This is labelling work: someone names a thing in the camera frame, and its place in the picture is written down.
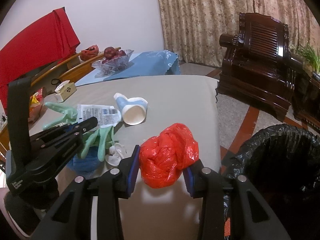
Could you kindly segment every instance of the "blue gripper pad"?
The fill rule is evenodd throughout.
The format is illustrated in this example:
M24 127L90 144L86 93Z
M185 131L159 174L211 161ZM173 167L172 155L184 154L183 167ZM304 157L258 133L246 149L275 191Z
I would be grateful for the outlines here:
M140 146L136 145L133 150L132 157L133 162L128 174L127 179L127 194L130 197L132 192L134 191L134 186L136 185L138 171L139 171L139 153L140 153Z
M185 168L183 171L183 177L184 177L184 182L187 187L187 191L189 192L190 196L194 196L195 188L194 188L194 178L193 178L193 173L191 171L190 167Z

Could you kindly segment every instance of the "table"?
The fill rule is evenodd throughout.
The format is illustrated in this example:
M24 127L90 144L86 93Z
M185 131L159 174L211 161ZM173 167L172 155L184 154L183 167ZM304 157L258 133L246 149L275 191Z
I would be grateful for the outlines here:
M204 166L220 169L220 144L216 88L218 81L205 76L166 75L111 80L77 87L64 105L114 105L113 95L122 93L128 98L143 97L148 101L146 120L135 126L122 125L115 139L132 153L151 136L159 135L173 123L185 124L199 143L199 157ZM30 135L42 130L42 125L59 117L48 109L30 129ZM97 171L96 176L107 170ZM62 191L75 174L64 168L58 176ZM138 174L135 190L128 200L120 199L121 220L126 240L194 240L199 224L202 200L192 199L187 193L183 176L174 185L151 189Z

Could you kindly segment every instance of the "trash bin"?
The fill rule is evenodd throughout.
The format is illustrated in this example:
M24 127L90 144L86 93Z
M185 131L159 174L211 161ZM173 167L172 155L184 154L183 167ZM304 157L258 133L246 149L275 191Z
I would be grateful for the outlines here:
M292 240L320 239L320 138L280 124L243 143L226 176L244 174L274 210Z

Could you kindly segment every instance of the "apple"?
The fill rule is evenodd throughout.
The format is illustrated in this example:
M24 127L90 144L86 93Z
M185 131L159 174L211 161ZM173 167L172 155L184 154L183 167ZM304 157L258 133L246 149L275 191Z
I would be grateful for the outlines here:
M117 55L120 55L120 57L121 57L121 56L125 56L127 54L124 52L124 50L120 50L119 53L117 53Z
M113 58L113 54L105 54L104 55L104 57L106 58L106 59L112 59Z
M105 57L105 58L107 58L107 55L108 55L108 54L111 54L112 56L114 56L114 55L116 54L116 50L115 50L114 47L107 47L107 48L105 48L103 54L104 54L104 57Z

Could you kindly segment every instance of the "tiled floor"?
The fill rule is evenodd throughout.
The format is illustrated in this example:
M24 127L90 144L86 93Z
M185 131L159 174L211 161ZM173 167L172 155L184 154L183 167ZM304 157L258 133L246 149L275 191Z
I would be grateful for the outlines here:
M184 74L206 75L219 79L221 69L210 68L207 66L185 63L180 66L181 72ZM236 154L246 140L261 129L271 125L281 124L279 120L272 115L249 106L239 100L226 95L219 94L217 96L217 108L219 115L219 135L220 135L220 153L223 172L228 166L229 158ZM299 128L303 127L311 131L315 135L319 135L315 130L305 123L301 123L293 116L292 107L284 119L284 123L294 125Z

